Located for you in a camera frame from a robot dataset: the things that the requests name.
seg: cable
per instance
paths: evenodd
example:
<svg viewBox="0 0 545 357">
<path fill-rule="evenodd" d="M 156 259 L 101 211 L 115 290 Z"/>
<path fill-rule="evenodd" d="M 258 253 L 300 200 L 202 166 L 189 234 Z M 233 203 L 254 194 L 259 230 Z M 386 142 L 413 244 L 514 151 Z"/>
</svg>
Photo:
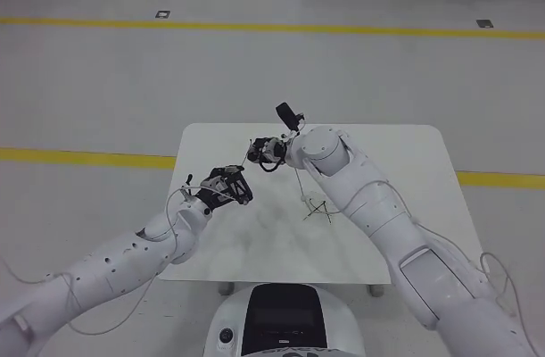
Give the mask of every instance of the cable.
<svg viewBox="0 0 545 357">
<path fill-rule="evenodd" d="M 248 150 L 246 150 L 246 154 L 244 154 L 243 163 L 240 164 L 242 167 L 244 167 L 244 162 L 246 161 L 246 158 L 248 157 L 248 152 L 252 147 L 252 139 L 249 139 L 249 140 L 250 140 L 250 144 L 248 145 Z"/>
<path fill-rule="evenodd" d="M 367 185 L 369 185 L 369 184 L 371 184 L 371 183 L 373 183 L 373 181 L 367 183 L 364 187 L 366 187 Z M 399 193 L 399 191 L 398 191 L 391 183 L 389 183 L 389 182 L 387 182 L 387 181 L 381 181 L 381 183 L 383 183 L 383 184 L 387 185 L 388 187 L 390 187 L 390 188 L 395 192 L 395 194 L 397 194 L 397 196 L 400 198 L 400 200 L 401 200 L 403 206 L 405 207 L 405 211 L 407 211 L 408 216 L 409 216 L 410 218 L 413 218 L 413 215 L 411 214 L 411 212 L 410 212 L 410 210 L 409 210 L 409 208 L 408 208 L 408 206 L 407 206 L 405 200 L 403 199 L 403 197 L 401 196 L 401 194 Z M 449 242 L 450 244 L 454 245 L 454 246 L 458 249 L 458 251 L 459 251 L 460 253 L 462 253 L 462 255 L 467 259 L 467 261 L 468 261 L 470 264 L 474 265 L 474 262 L 471 261 L 471 260 L 468 258 L 467 254 L 466 254 L 466 253 L 465 253 L 465 252 L 464 252 L 456 243 L 454 243 L 452 240 L 450 240 L 450 239 L 448 239 L 447 237 L 445 237 L 445 236 L 443 236 L 443 235 L 441 235 L 441 234 L 439 234 L 439 233 L 437 233 L 437 232 L 435 232 L 435 231 L 433 231 L 433 230 L 431 230 L 431 229 L 429 229 L 429 228 L 423 226 L 423 225 L 422 225 L 421 223 L 419 223 L 418 221 L 414 221 L 413 223 L 417 224 L 420 228 L 426 230 L 427 232 L 430 232 L 430 233 L 432 233 L 432 234 L 434 234 L 434 235 L 436 235 L 436 236 L 438 236 L 438 237 L 440 237 L 440 238 L 446 240 L 446 241 Z M 506 293 L 506 289 L 507 289 L 507 287 L 508 287 L 508 282 L 509 282 L 510 285 L 512 286 L 512 289 L 514 290 L 514 297 L 516 298 L 516 307 L 517 307 L 517 310 L 518 310 L 518 318 L 519 318 L 519 320 L 520 320 L 520 326 L 522 327 L 522 330 L 524 331 L 524 336 L 525 336 L 526 342 L 528 343 L 528 345 L 530 345 L 530 348 L 532 349 L 533 354 L 535 354 L 536 357 L 540 357 L 540 354 L 538 353 L 538 351 L 537 351 L 536 348 L 534 347 L 533 342 L 532 342 L 532 339 L 530 338 L 530 335 L 528 334 L 528 330 L 526 329 L 525 324 L 524 324 L 524 317 L 523 317 L 523 315 L 522 315 L 522 306 L 521 306 L 521 303 L 520 303 L 520 298 L 519 298 L 519 296 L 518 296 L 518 291 L 517 291 L 517 289 L 516 289 L 516 284 L 514 284 L 514 279 L 512 279 L 512 277 L 510 276 L 510 273 L 508 272 L 508 270 L 506 269 L 506 267 L 504 266 L 504 264 L 500 261 L 500 259 L 499 259 L 494 253 L 482 252 L 482 253 L 480 254 L 480 259 L 479 259 L 479 261 L 480 261 L 480 269 L 478 269 L 477 267 L 475 267 L 475 268 L 476 268 L 478 271 L 482 272 L 482 273 L 486 276 L 486 278 L 488 279 L 488 282 L 491 284 L 492 288 L 494 288 L 494 285 L 493 285 L 492 282 L 491 282 L 491 276 L 490 276 L 489 273 L 486 272 L 486 267 L 484 266 L 484 258 L 485 258 L 486 256 L 491 256 L 491 257 L 500 265 L 500 267 L 502 268 L 502 270 L 504 270 L 504 274 L 506 275 L 506 280 L 505 280 L 505 282 L 504 282 L 504 288 L 503 288 L 502 292 L 499 293 L 499 294 L 496 296 L 496 299 L 495 299 L 496 304 L 497 304 L 498 306 L 500 306 L 500 303 L 499 303 L 498 299 L 499 299 L 504 293 Z"/>
<path fill-rule="evenodd" d="M 504 270 L 504 274 L 506 274 L 506 278 L 508 279 L 508 281 L 510 282 L 510 285 L 512 286 L 512 289 L 514 290 L 514 297 L 516 298 L 516 307 L 518 309 L 518 318 L 520 319 L 520 325 L 522 325 L 522 330 L 524 331 L 525 340 L 528 342 L 528 345 L 530 345 L 530 348 L 532 348 L 533 354 L 535 354 L 536 357 L 540 357 L 540 354 L 538 353 L 538 350 L 536 350 L 536 348 L 534 347 L 532 339 L 530 338 L 530 335 L 528 334 L 528 331 L 525 328 L 524 317 L 522 316 L 522 306 L 520 304 L 520 298 L 518 296 L 518 291 L 516 289 L 516 284 L 514 284 L 514 279 L 512 279 L 512 277 L 510 277 L 510 274 L 508 273 L 508 270 L 506 269 L 504 264 L 502 264 L 500 259 L 498 259 L 498 257 L 496 255 L 494 255 L 493 253 L 483 252 L 482 254 L 480 254 L 480 266 L 481 266 L 481 268 L 483 270 L 484 270 L 484 258 L 486 256 L 491 256 L 500 265 L 500 267 Z"/>
<path fill-rule="evenodd" d="M 131 317 L 131 315 L 133 315 L 133 313 L 137 310 L 137 306 L 139 306 L 139 304 L 144 300 L 144 297 L 145 297 L 145 294 L 147 294 L 147 291 L 149 290 L 149 287 L 151 286 L 151 284 L 153 283 L 153 281 L 155 280 L 155 277 L 157 276 L 157 273 L 155 273 L 155 275 L 153 275 L 153 277 L 149 280 L 149 283 L 147 284 L 147 287 L 145 288 L 144 292 L 141 294 L 141 297 L 139 297 L 139 300 L 137 300 L 137 303 L 136 305 L 133 307 L 133 309 L 131 309 L 131 311 L 129 312 L 128 316 L 126 316 L 125 319 L 123 319 L 120 323 L 118 323 L 117 325 L 115 325 L 113 328 L 108 328 L 104 331 L 100 331 L 100 332 L 86 332 L 86 331 L 81 331 L 77 328 L 75 328 L 73 325 L 72 325 L 72 321 L 68 321 L 68 327 L 70 327 L 74 332 L 77 332 L 81 335 L 84 335 L 84 336 L 100 336 L 100 335 L 105 335 L 107 334 L 108 332 L 112 332 L 114 329 L 120 327 L 121 325 L 123 325 L 127 320 L 129 320 L 129 318 Z M 68 287 L 69 287 L 69 290 L 70 290 L 70 294 L 68 294 L 68 296 L 73 296 L 74 292 L 72 291 L 71 289 L 71 285 L 68 284 Z"/>
<path fill-rule="evenodd" d="M 177 248 L 178 248 L 178 234 L 177 232 L 175 231 L 174 229 L 174 224 L 171 223 L 171 219 L 169 217 L 169 203 L 170 203 L 170 200 L 171 198 L 173 197 L 173 195 L 175 195 L 177 192 L 180 192 L 182 190 L 185 190 L 185 189 L 190 189 L 190 188 L 197 188 L 197 189 L 208 189 L 209 191 L 212 191 L 212 192 L 215 192 L 219 195 L 222 195 L 226 198 L 229 198 L 229 199 L 232 199 L 233 201 L 235 200 L 233 197 L 231 197 L 230 195 L 226 195 L 226 194 L 223 194 L 213 188 L 210 188 L 210 187 L 200 187 L 200 186 L 185 186 L 185 187 L 181 187 L 175 191 L 173 191 L 169 197 L 167 198 L 167 202 L 165 203 L 165 215 L 167 217 L 167 222 L 169 223 L 169 227 L 171 229 L 171 232 L 173 233 L 173 237 L 175 238 L 175 250 L 173 251 L 173 254 L 172 255 L 175 255 L 175 253 L 177 252 Z M 28 285 L 35 285 L 35 284 L 42 284 L 42 283 L 45 283 L 47 280 L 44 279 L 44 280 L 38 280 L 38 281 L 28 281 L 28 280 L 25 280 L 25 279 L 22 279 L 20 278 L 19 276 L 17 276 L 11 269 L 11 267 L 8 265 L 8 263 L 6 262 L 6 260 L 3 258 L 3 256 L 0 255 L 0 261 L 1 263 L 4 265 L 4 267 L 6 268 L 6 270 L 8 271 L 8 273 L 17 281 L 21 282 L 22 284 L 28 284 Z M 127 320 L 129 320 L 129 318 L 134 314 L 134 312 L 137 310 L 137 307 L 139 306 L 139 304 L 144 300 L 145 298 L 145 295 L 147 294 L 147 292 L 149 291 L 149 288 L 151 287 L 152 283 L 154 282 L 155 280 L 155 277 L 158 275 L 158 272 L 156 271 L 155 274 L 152 276 L 152 278 L 149 280 L 149 283 L 147 284 L 147 286 L 145 287 L 145 290 L 144 292 L 141 294 L 141 296 L 139 297 L 139 299 L 137 300 L 137 303 L 134 305 L 133 309 L 131 309 L 131 311 L 129 312 L 128 316 L 126 316 L 122 321 L 120 321 L 118 324 L 116 324 L 115 326 L 113 326 L 112 328 L 108 328 L 104 331 L 99 331 L 99 332 L 86 332 L 86 331 L 82 331 L 80 330 L 79 328 L 76 328 L 74 327 L 74 325 L 72 324 L 72 320 L 69 320 L 66 324 L 68 325 L 69 328 L 72 329 L 72 331 L 80 334 L 80 335 L 83 335 L 83 336 L 100 336 L 100 335 L 105 335 L 109 332 L 112 332 L 114 329 L 116 328 L 119 328 L 121 325 L 123 325 Z M 55 278 L 58 278 L 60 276 L 62 277 L 70 277 L 70 283 L 68 284 L 68 289 L 69 289 L 69 294 L 68 294 L 68 299 L 66 300 L 66 304 L 69 304 L 71 299 L 74 297 L 74 291 L 72 290 L 73 288 L 73 284 L 74 284 L 74 277 L 68 273 L 68 272 L 63 272 L 63 273 L 58 273 L 58 274 L 53 274 L 53 276 Z"/>
<path fill-rule="evenodd" d="M 336 211 L 336 212 L 328 212 L 327 210 L 325 211 L 319 211 L 318 210 L 318 207 L 314 207 L 314 205 L 311 203 L 311 199 L 310 199 L 310 202 L 308 202 L 307 200 L 305 200 L 305 197 L 306 195 L 304 194 L 304 188 L 303 186 L 301 185 L 301 180 L 300 180 L 300 174 L 298 174 L 298 169 L 293 169 L 293 171 L 296 173 L 296 178 L 298 179 L 298 185 L 300 185 L 300 192 L 301 192 L 301 200 L 306 204 L 306 207 L 308 207 L 308 210 L 310 210 L 310 214 L 312 213 L 320 213 L 320 214 L 327 214 L 327 215 L 330 215 L 330 214 L 337 214 L 337 213 L 341 213 L 341 211 Z"/>
<path fill-rule="evenodd" d="M 28 285 L 35 285 L 35 284 L 42 284 L 44 282 L 46 282 L 46 279 L 42 279 L 42 280 L 36 280 L 36 281 L 29 281 L 29 280 L 24 280 L 22 278 L 19 278 L 18 275 L 16 275 L 14 273 L 14 271 L 12 271 L 11 267 L 8 265 L 8 263 L 6 262 L 6 260 L 3 258 L 2 255 L 0 255 L 0 262 L 4 265 L 4 267 L 6 268 L 6 272 L 8 272 L 16 281 L 22 283 L 22 284 L 28 284 Z"/>
<path fill-rule="evenodd" d="M 222 195 L 222 196 L 225 196 L 226 198 L 230 198 L 232 199 L 233 201 L 235 200 L 233 197 L 229 196 L 229 195 L 225 195 L 219 191 L 217 191 L 216 189 L 213 189 L 213 188 L 210 188 L 210 187 L 201 187 L 201 186 L 183 186 L 183 187 L 180 187 L 178 189 L 176 189 L 175 191 L 171 192 L 171 194 L 169 195 L 169 197 L 167 197 L 167 201 L 165 203 L 165 216 L 167 217 L 167 223 L 169 224 L 169 228 L 171 229 L 171 233 L 173 233 L 173 237 L 175 238 L 175 250 L 173 250 L 173 254 L 172 255 L 175 255 L 175 253 L 177 252 L 177 248 L 178 248 L 178 233 L 175 231 L 175 228 L 174 226 L 177 225 L 177 222 L 178 222 L 178 217 L 177 217 L 177 220 L 175 220 L 175 223 L 172 223 L 171 222 L 171 218 L 169 216 L 169 203 L 171 201 L 171 198 L 173 198 L 173 196 L 177 193 L 177 192 L 181 192 L 181 191 L 184 191 L 186 189 L 191 189 L 191 188 L 197 188 L 197 189 L 208 189 L 209 191 L 212 191 L 212 192 L 215 192 L 219 195 Z M 161 268 L 163 266 L 165 262 L 162 262 L 159 266 L 159 268 Z M 72 287 L 72 284 L 73 284 L 73 277 L 70 275 L 70 284 L 68 284 L 68 287 L 69 287 L 69 290 L 70 290 L 70 294 L 69 296 L 74 296 L 74 292 L 72 291 L 71 287 Z M 84 336 L 100 336 L 100 335 L 105 335 L 107 334 L 108 332 L 112 332 L 114 329 L 120 327 L 121 325 L 123 325 L 127 320 L 129 320 L 129 318 L 133 315 L 133 313 L 137 310 L 137 307 L 139 306 L 139 304 L 144 300 L 145 298 L 145 295 L 147 294 L 147 291 L 149 290 L 149 287 L 152 285 L 153 281 L 155 280 L 155 277 L 158 275 L 158 272 L 155 272 L 155 274 L 152 276 L 152 278 L 149 280 L 149 283 L 147 284 L 147 287 L 145 288 L 144 292 L 141 294 L 141 296 L 139 297 L 139 300 L 137 300 L 137 303 L 135 304 L 135 306 L 133 307 L 133 309 L 131 309 L 131 311 L 129 312 L 128 316 L 126 316 L 125 319 L 123 319 L 120 323 L 118 323 L 117 325 L 115 325 L 114 327 L 112 328 L 108 328 L 104 331 L 100 331 L 100 332 L 86 332 L 86 331 L 81 331 L 79 330 L 78 328 L 75 328 L 72 323 L 71 323 L 71 320 L 68 321 L 68 326 L 74 331 L 74 332 L 77 332 L 81 335 L 84 335 Z"/>
</svg>

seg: white table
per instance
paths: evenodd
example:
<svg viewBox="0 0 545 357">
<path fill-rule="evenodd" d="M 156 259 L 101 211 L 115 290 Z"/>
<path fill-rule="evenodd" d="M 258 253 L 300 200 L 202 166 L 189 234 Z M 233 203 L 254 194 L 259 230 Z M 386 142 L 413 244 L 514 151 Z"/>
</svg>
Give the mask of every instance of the white table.
<svg viewBox="0 0 545 357">
<path fill-rule="evenodd" d="M 400 190 L 427 227 L 455 241 L 478 260 L 482 248 L 441 133 L 429 126 L 338 124 Z M 198 184 L 214 167 L 240 164 L 249 139 L 279 137 L 283 124 L 193 124 L 181 139 L 170 192 L 189 173 Z M 186 263 L 169 265 L 165 280 L 389 284 L 383 257 L 341 214 L 308 209 L 292 168 L 273 173 L 246 161 L 244 177 L 254 193 L 247 206 L 218 208 Z M 322 191 L 299 171 L 305 193 Z"/>
</svg>

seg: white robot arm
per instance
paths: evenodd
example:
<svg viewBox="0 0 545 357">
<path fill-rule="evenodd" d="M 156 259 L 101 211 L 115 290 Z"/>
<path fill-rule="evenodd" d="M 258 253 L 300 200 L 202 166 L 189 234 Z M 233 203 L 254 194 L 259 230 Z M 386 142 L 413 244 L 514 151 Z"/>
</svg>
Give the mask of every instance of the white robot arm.
<svg viewBox="0 0 545 357">
<path fill-rule="evenodd" d="M 306 170 L 375 244 L 405 304 L 421 325 L 438 331 L 453 356 L 535 356 L 522 328 L 495 303 L 486 277 L 464 254 L 417 225 L 385 175 L 347 133 L 320 126 L 301 134 L 301 116 L 287 105 L 278 108 L 297 135 L 283 142 L 257 139 L 260 147 L 249 151 L 249 160 Z"/>
<path fill-rule="evenodd" d="M 185 262 L 216 208 L 246 204 L 252 192 L 240 166 L 213 169 L 196 195 L 182 192 L 178 207 L 155 216 L 141 231 L 105 242 L 41 287 L 0 310 L 0 357 L 36 356 L 48 339 L 93 307 L 153 282 L 169 263 Z"/>
</svg>

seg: gray floor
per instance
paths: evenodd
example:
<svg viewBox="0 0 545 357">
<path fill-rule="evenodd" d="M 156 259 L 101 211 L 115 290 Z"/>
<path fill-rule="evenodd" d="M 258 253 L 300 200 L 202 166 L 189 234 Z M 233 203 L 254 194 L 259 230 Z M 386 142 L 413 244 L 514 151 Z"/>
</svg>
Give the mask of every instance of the gray floor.
<svg viewBox="0 0 545 357">
<path fill-rule="evenodd" d="M 0 16 L 545 30 L 545 2 L 0 0 Z M 175 154 L 192 122 L 273 122 L 282 101 L 314 122 L 437 127 L 457 170 L 545 173 L 545 41 L 0 25 L 0 145 Z M 37 278 L 161 210 L 170 170 L 0 162 L 0 253 Z M 509 266 L 545 345 L 545 191 L 463 187 L 484 249 Z M 366 350 L 447 355 L 390 290 L 328 286 Z M 0 268 L 0 301 L 24 291 Z M 198 356 L 221 298 L 212 283 L 157 281 L 106 336 L 67 328 L 43 356 Z M 139 293 L 76 320 L 107 328 Z"/>
</svg>

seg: yellow line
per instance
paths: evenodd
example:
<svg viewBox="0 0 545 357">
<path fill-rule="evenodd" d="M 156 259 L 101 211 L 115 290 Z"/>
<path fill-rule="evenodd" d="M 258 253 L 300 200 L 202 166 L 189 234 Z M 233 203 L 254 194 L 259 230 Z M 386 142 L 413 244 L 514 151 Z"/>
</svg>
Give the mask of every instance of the yellow line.
<svg viewBox="0 0 545 357">
<path fill-rule="evenodd" d="M 545 32 L 503 31 L 495 29 L 401 29 L 373 28 L 365 26 L 290 25 L 273 23 L 219 23 L 219 22 L 170 22 L 170 21 L 118 21 L 118 20 L 74 20 L 0 17 L 0 24 L 46 25 L 87 28 L 122 29 L 198 29 L 212 31 L 257 31 L 257 32 L 309 32 L 330 34 L 425 36 L 425 37 L 487 37 L 514 39 L 545 39 Z"/>
<path fill-rule="evenodd" d="M 461 186 L 532 188 L 545 190 L 545 175 L 457 171 Z"/>
<path fill-rule="evenodd" d="M 172 170 L 175 166 L 176 158 L 172 156 L 87 153 L 0 147 L 0 161 Z M 457 171 L 457 177 L 458 183 L 460 183 L 461 186 L 531 188 L 545 190 L 545 175 Z"/>
<path fill-rule="evenodd" d="M 69 165 L 173 169 L 175 157 L 135 154 L 85 153 L 57 150 L 32 150 L 0 147 L 0 161 L 61 163 Z"/>
</svg>

